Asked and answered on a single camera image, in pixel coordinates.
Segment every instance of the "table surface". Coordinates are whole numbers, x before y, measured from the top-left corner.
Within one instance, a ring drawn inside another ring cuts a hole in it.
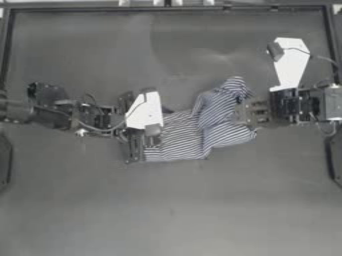
[[[155,86],[166,106],[242,75],[257,94],[277,84],[265,47],[301,37],[328,55],[320,13],[22,13],[7,87],[30,82],[111,104]],[[332,68],[312,61],[310,84]],[[316,127],[259,132],[205,161],[126,165],[118,143],[7,127],[14,183],[0,197],[0,255],[334,255],[342,191],[328,178]]]

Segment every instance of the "cable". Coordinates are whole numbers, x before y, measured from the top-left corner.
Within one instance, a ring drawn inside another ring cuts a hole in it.
[[[296,48],[296,47],[283,48],[283,50],[296,50],[296,51],[300,51],[300,52],[308,54],[312,58],[316,58],[316,59],[328,61],[328,62],[332,63],[333,66],[336,67],[334,73],[333,73],[330,76],[328,76],[325,79],[320,80],[320,81],[314,84],[314,86],[313,86],[314,88],[320,88],[318,85],[320,85],[322,82],[330,81],[332,78],[334,78],[334,77],[337,76],[337,74],[338,74],[338,72],[340,72],[340,66],[338,66],[338,63],[337,63],[333,59],[330,59],[329,57],[325,57],[325,56],[322,56],[322,55],[314,55],[314,54],[312,54],[310,52],[304,51],[302,49]]]
[[[84,102],[84,103],[87,103],[87,101],[84,100],[84,96],[87,96],[87,97],[92,100],[94,105],[95,105],[95,107],[98,108],[100,114],[104,115],[104,113],[103,113],[103,111],[102,111],[102,108],[100,108],[100,106],[99,106],[99,104],[98,104],[98,101],[96,101],[95,97],[94,97],[90,93],[84,93],[83,96],[82,96],[82,102]]]
[[[84,103],[87,103],[87,101],[84,100],[84,96],[87,96],[92,100],[94,106],[98,108],[98,111],[99,111],[99,114],[100,114],[100,123],[103,123],[104,113],[103,113],[103,110],[102,110],[102,108],[100,108],[100,106],[98,104],[98,101],[96,101],[95,97],[90,93],[84,93],[83,96],[82,96],[82,101]]]
[[[78,121],[78,123],[79,123],[83,127],[86,127],[86,128],[90,129],[90,130],[94,130],[94,131],[96,131],[96,132],[112,132],[114,130],[117,130],[117,129],[125,124],[126,120],[127,120],[127,119],[130,118],[130,116],[134,114],[134,112],[135,112],[135,110],[138,109],[138,107],[141,107],[145,103],[146,103],[146,101],[142,102],[141,104],[138,104],[138,105],[135,106],[133,112],[130,113],[130,115],[123,119],[123,121],[119,122],[114,127],[108,128],[108,129],[96,128],[96,127],[94,127],[94,126],[86,124],[84,122],[82,122],[79,119],[76,119],[76,121]]]
[[[320,132],[324,134],[325,137],[332,137],[332,136],[334,136],[336,133],[337,133],[337,122],[333,122],[332,124],[333,124],[333,131],[332,131],[330,133],[328,133],[328,132],[322,129],[320,123],[317,123],[318,130],[320,130]]]

